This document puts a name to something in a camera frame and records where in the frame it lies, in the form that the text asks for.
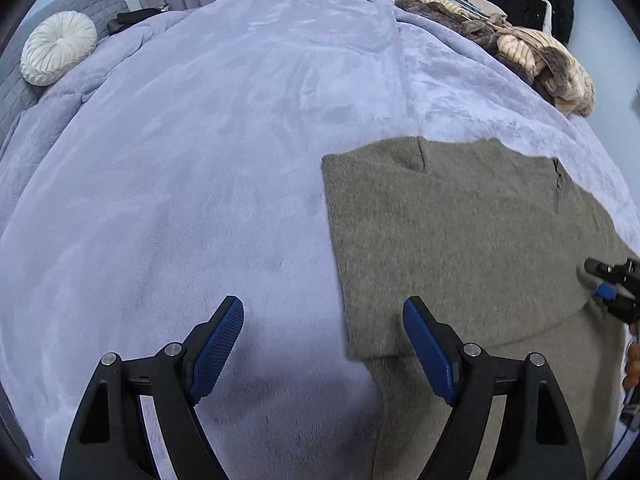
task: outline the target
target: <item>quilted headboard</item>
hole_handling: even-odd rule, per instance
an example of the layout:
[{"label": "quilted headboard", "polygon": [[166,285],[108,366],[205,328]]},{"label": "quilted headboard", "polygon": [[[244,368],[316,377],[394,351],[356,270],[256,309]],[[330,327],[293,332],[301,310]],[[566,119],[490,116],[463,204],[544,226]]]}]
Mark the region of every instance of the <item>quilted headboard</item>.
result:
[{"label": "quilted headboard", "polygon": [[107,22],[119,12],[127,12],[129,7],[124,0],[54,0],[18,27],[0,56],[0,145],[15,118],[36,103],[45,91],[45,88],[32,86],[22,78],[22,47],[34,28],[62,10],[84,12],[95,23],[100,40],[108,34]]}]

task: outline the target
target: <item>gray sweater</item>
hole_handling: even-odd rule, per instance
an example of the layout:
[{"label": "gray sweater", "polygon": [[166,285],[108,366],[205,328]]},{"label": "gray sweater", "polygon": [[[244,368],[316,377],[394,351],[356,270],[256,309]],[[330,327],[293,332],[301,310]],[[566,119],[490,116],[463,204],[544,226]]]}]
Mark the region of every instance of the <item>gray sweater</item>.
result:
[{"label": "gray sweater", "polygon": [[[327,155],[322,170],[348,355],[366,362],[382,394],[373,478],[417,478],[448,413],[402,329],[414,294],[465,342],[548,358],[592,474],[610,444],[623,337],[619,322],[585,306],[595,282],[582,263],[632,255],[600,203],[558,160],[497,140],[383,140]],[[475,478],[495,449],[495,411]]]}]

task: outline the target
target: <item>metal screw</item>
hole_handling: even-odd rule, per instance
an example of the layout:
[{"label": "metal screw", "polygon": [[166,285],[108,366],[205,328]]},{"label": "metal screw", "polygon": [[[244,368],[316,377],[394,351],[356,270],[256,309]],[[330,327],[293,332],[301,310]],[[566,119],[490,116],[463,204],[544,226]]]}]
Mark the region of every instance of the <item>metal screw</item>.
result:
[{"label": "metal screw", "polygon": [[529,356],[529,360],[535,364],[536,366],[542,366],[545,363],[545,358],[544,356],[540,355],[540,354],[531,354]]},{"label": "metal screw", "polygon": [[471,357],[478,357],[482,353],[482,349],[476,343],[467,343],[464,350],[465,354]]},{"label": "metal screw", "polygon": [[116,354],[114,354],[113,352],[108,352],[107,354],[102,356],[102,359],[100,359],[100,362],[105,366],[109,366],[114,364],[114,362],[116,362],[116,359],[117,359]]},{"label": "metal screw", "polygon": [[164,347],[164,353],[170,357],[178,355],[180,352],[182,352],[182,345],[180,343],[169,343]]}]

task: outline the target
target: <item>lavender blanket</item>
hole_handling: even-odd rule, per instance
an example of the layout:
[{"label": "lavender blanket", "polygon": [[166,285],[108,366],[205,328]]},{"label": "lavender blanket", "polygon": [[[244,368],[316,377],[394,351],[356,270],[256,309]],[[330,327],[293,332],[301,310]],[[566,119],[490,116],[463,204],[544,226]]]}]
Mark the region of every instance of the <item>lavender blanket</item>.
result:
[{"label": "lavender blanket", "polygon": [[229,478],[369,478],[378,395],[345,358],[320,164],[416,134],[558,156],[640,250],[584,121],[391,0],[161,14],[23,113],[0,152],[0,380],[44,479],[100,356],[152,355],[227,294],[245,326],[197,411]]}]

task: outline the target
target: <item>white round pillow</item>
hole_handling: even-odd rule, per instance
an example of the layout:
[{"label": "white round pillow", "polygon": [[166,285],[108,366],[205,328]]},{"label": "white round pillow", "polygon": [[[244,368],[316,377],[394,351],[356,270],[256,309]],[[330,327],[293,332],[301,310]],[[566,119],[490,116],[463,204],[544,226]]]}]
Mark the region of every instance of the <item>white round pillow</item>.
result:
[{"label": "white round pillow", "polygon": [[65,10],[49,16],[24,44],[22,76],[32,85],[52,85],[91,54],[97,41],[98,31],[86,14]]}]

